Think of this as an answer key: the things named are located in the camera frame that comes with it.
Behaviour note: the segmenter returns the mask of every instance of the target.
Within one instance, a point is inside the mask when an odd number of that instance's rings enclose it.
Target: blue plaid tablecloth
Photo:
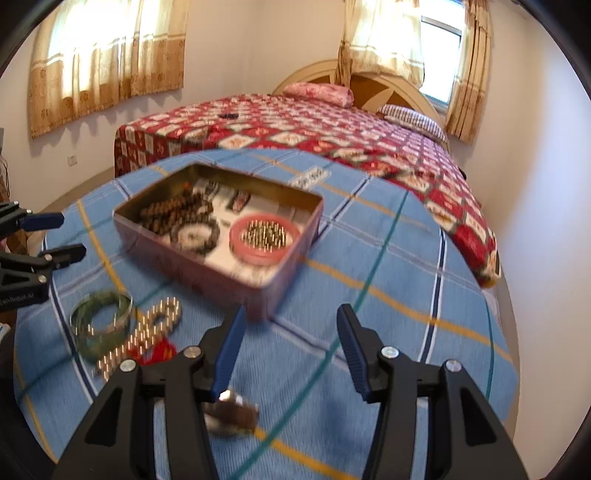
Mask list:
[[[212,438],[223,479],[350,480],[363,472],[378,406],[353,388],[337,341],[336,310],[354,306],[363,325],[415,360],[462,361],[501,420],[518,378],[496,319],[456,247],[414,195],[392,183],[301,151],[206,151],[169,158],[115,179],[65,210],[43,248],[82,242],[86,258],[57,271],[50,301],[22,309],[15,338],[15,395],[48,455],[57,461],[103,381],[74,348],[73,306],[123,285],[146,309],[166,296],[183,303],[170,340],[181,350],[219,325],[223,309],[146,269],[125,251],[112,211],[163,175],[215,163],[279,181],[313,167],[329,177],[320,233],[277,314],[248,326],[230,386],[261,408],[255,435]],[[413,478],[423,478],[426,401],[418,402]],[[155,451],[167,468],[164,409],[156,407]]]

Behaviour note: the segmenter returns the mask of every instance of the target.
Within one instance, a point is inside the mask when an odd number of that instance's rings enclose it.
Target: gold patterned curtain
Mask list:
[[[447,109],[446,131],[472,145],[480,127],[488,86],[492,26],[488,0],[463,0],[463,4],[466,26]]]
[[[130,97],[183,87],[190,0],[65,0],[31,59],[31,136]]]
[[[335,82],[350,86],[353,73],[401,76],[423,85],[419,0],[345,0],[345,30]]]

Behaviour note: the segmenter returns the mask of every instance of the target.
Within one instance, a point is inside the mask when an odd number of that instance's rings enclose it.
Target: red checkered bedspread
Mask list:
[[[237,118],[221,118],[226,113]],[[191,151],[297,148],[412,191],[449,234],[483,286],[500,277],[496,238],[457,165],[427,137],[359,109],[320,100],[238,95],[121,126],[117,175]]]

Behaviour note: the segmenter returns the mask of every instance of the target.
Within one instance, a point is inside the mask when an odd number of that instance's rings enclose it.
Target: tiled floor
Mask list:
[[[97,176],[82,183],[81,185],[78,185],[76,188],[57,199],[54,203],[49,205],[44,211],[61,212],[66,207],[68,207],[68,205],[74,203],[87,193],[90,193],[92,190],[98,188],[99,186],[111,180],[113,178],[113,174],[114,171],[112,168],[104,171],[103,173],[98,174]],[[44,235],[45,232],[36,232],[29,237],[28,247],[29,251],[32,254],[39,251]],[[494,288],[487,290],[485,294],[487,296],[489,304],[491,305],[491,309],[493,310],[495,316],[499,319],[501,323],[501,328],[507,339],[509,353],[513,358],[517,371],[519,372],[519,347],[517,341],[517,327],[515,325],[515,316],[511,304],[511,296],[509,295],[509,287],[507,285],[505,277],[502,277],[501,280],[497,283],[497,285]],[[511,437],[513,437],[513,435],[515,434],[518,403],[519,391],[515,395],[513,406],[511,408],[511,411],[509,412],[509,417],[505,422],[505,428],[507,429]]]

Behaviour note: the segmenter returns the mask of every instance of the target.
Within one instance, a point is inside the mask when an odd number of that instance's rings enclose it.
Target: wooden headboard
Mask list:
[[[281,82],[273,94],[280,95],[287,85],[294,82],[334,83],[336,66],[336,60],[323,60],[303,67]],[[442,126],[441,116],[427,97],[402,77],[354,74],[351,90],[355,96],[353,105],[368,112],[376,112],[385,103],[393,103],[420,112]]]

